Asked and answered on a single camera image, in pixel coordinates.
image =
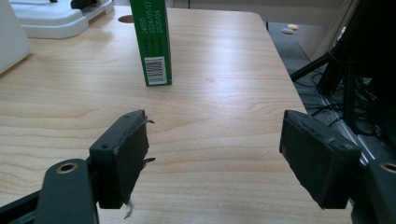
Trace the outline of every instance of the wooden table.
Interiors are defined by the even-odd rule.
[[[169,9],[173,85],[146,87],[128,7],[0,77],[0,205],[39,190],[56,162],[86,159],[121,115],[145,109],[148,157],[127,207],[101,223],[350,223],[322,211],[278,152],[285,109],[304,111],[261,18]]]

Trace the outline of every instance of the white object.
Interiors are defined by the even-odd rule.
[[[288,25],[288,28],[291,29],[291,30],[298,30],[298,25],[296,25],[296,24],[289,24],[289,25]]]
[[[340,41],[341,37],[343,37],[344,32],[346,31],[346,27],[344,26],[343,29],[341,30],[340,35],[337,37],[337,41]]]
[[[10,0],[28,37],[61,39],[79,35],[89,27],[89,20],[114,10],[112,0],[98,0],[83,9],[70,7],[71,0]]]
[[[8,0],[0,0],[0,74],[26,57],[31,48]]]
[[[283,32],[284,34],[287,34],[287,35],[294,35],[294,31],[291,30],[290,28],[283,28],[283,29],[282,29],[282,32]]]

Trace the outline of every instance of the box label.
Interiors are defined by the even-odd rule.
[[[164,0],[131,0],[131,8],[146,85],[172,84]]]

